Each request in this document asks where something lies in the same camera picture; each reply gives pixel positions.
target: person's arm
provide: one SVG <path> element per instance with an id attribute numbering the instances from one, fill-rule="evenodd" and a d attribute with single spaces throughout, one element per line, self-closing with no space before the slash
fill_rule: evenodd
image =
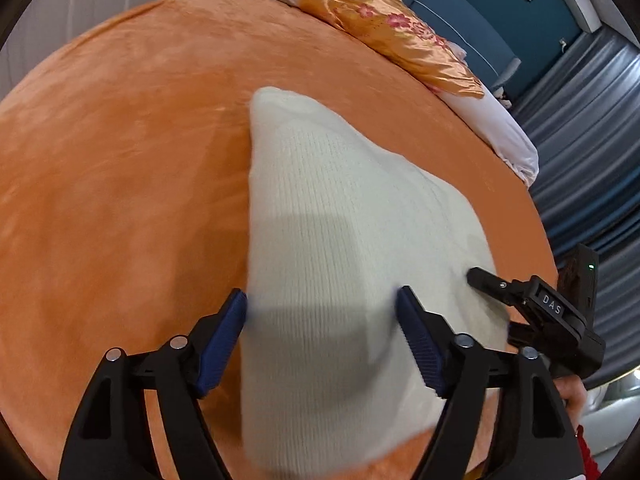
<path id="1" fill-rule="evenodd" d="M 569 415 L 569 420 L 571 420 L 571 424 L 575 430 L 575 436 L 580 445 L 587 480 L 597 480 L 600 477 L 600 470 L 598 469 L 598 464 L 591 456 L 589 446 L 587 446 L 582 435 L 584 428 L 580 425 L 582 410 L 587 403 L 587 390 L 578 376 L 556 379 L 554 383 L 560 393 L 560 397 L 566 401 L 566 412 L 567 415 Z"/>

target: orange bedspread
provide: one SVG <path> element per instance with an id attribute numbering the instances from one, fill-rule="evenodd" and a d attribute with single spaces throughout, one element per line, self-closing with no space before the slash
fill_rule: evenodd
<path id="1" fill-rule="evenodd" d="M 140 7 L 49 57 L 0 104 L 0 412 L 49 479 L 106 349 L 154 349 L 244 287 L 247 103 L 262 86 L 319 100 L 456 186 L 505 278 L 555 281 L 524 184 L 401 68 L 274 0 Z M 254 480 L 238 359 L 202 406 L 231 473 Z M 426 439 L 345 478 L 409 478 Z"/>

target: blue curtain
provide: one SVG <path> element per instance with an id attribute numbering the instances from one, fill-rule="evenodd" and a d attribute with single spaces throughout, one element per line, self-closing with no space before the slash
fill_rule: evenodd
<path id="1" fill-rule="evenodd" d="M 614 30 L 583 34 L 514 107 L 536 145 L 530 192 L 556 263 L 585 243 L 600 256 L 595 329 L 602 384 L 640 365 L 640 51 Z"/>

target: human hand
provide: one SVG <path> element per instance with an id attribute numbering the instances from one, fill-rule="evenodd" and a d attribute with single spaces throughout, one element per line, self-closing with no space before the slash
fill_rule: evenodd
<path id="1" fill-rule="evenodd" d="M 577 375 L 572 375 L 555 379 L 554 384 L 562 400 L 566 401 L 566 412 L 569 415 L 574 431 L 578 431 L 580 416 L 584 405 L 587 403 L 587 390 L 582 384 L 582 380 Z"/>

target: teal wall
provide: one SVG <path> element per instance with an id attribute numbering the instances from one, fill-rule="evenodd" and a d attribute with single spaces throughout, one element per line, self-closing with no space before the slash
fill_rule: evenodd
<path id="1" fill-rule="evenodd" d="M 521 95 L 561 55 L 560 39 L 571 44 L 580 34 L 564 0 L 467 0 L 504 38 L 522 65 L 507 83 L 511 97 Z"/>

